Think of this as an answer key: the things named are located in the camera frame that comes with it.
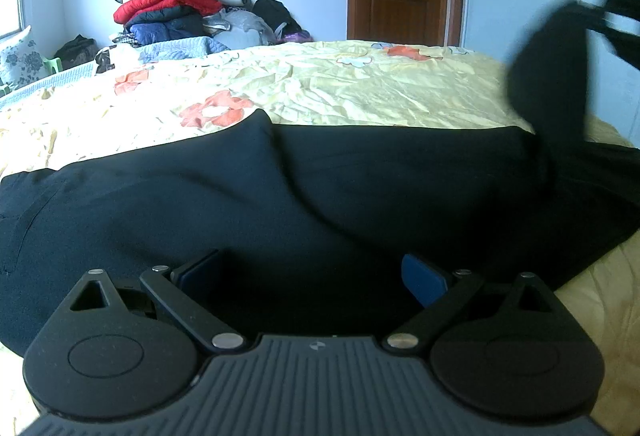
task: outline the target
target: yellow bedsheet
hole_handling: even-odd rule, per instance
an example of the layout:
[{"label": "yellow bedsheet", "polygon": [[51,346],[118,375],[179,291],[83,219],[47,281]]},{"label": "yellow bedsheet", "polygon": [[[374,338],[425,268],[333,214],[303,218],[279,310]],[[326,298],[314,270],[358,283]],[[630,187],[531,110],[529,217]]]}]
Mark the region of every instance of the yellow bedsheet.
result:
[{"label": "yellow bedsheet", "polygon": [[[116,96],[115,77],[139,69],[118,67],[1,110],[0,177],[215,132],[220,127],[210,123],[183,127],[180,113],[221,90],[250,99],[255,106],[245,113],[259,107],[275,123],[527,128],[504,102],[499,63],[449,48],[420,52],[434,58],[389,57],[358,41],[257,47],[159,62],[135,91]],[[590,136],[625,143],[597,119]],[[640,233],[558,295],[605,355],[594,416],[616,436],[630,436],[640,428]],[[0,348],[0,436],[35,416],[19,366]]]}]

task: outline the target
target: gray gripper base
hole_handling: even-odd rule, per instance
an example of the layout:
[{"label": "gray gripper base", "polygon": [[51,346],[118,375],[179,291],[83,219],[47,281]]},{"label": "gray gripper base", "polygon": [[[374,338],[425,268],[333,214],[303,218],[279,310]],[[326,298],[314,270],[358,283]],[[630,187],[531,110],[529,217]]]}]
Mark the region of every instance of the gray gripper base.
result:
[{"label": "gray gripper base", "polygon": [[111,424],[48,414],[23,435],[606,436],[606,432],[587,417],[547,427],[510,426],[483,418],[444,394],[420,360],[389,355],[367,337],[265,336],[252,351],[212,359],[197,384],[167,408]]}]

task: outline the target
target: red jacket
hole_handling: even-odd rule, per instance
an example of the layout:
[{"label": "red jacket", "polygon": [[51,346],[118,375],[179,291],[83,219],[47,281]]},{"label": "red jacket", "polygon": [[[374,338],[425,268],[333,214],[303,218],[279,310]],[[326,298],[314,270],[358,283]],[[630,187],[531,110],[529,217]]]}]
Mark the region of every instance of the red jacket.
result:
[{"label": "red jacket", "polygon": [[120,6],[113,15],[116,23],[124,25],[131,18],[142,12],[168,9],[178,5],[188,5],[196,9],[203,16],[210,16],[222,9],[222,3],[218,0],[131,0]]}]

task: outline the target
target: pillow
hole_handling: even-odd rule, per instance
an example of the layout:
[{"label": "pillow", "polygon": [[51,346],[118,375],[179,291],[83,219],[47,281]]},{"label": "pillow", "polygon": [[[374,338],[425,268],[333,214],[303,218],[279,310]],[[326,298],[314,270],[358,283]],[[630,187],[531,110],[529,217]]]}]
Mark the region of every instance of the pillow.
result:
[{"label": "pillow", "polygon": [[0,43],[0,80],[14,91],[50,75],[31,38],[31,27]]}]

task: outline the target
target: black circular joint cover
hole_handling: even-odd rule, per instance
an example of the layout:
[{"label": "black circular joint cover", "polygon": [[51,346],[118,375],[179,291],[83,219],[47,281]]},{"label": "black circular joint cover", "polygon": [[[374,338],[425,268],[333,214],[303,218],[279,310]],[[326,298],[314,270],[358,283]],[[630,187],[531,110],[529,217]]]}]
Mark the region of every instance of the black circular joint cover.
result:
[{"label": "black circular joint cover", "polygon": [[529,422],[585,414],[604,375],[602,356],[586,335],[522,318],[455,326],[433,345],[431,368],[466,405]]},{"label": "black circular joint cover", "polygon": [[40,333],[25,355],[24,380],[48,411],[122,419],[175,398],[189,386],[197,364],[194,344],[171,325],[87,311]]}]

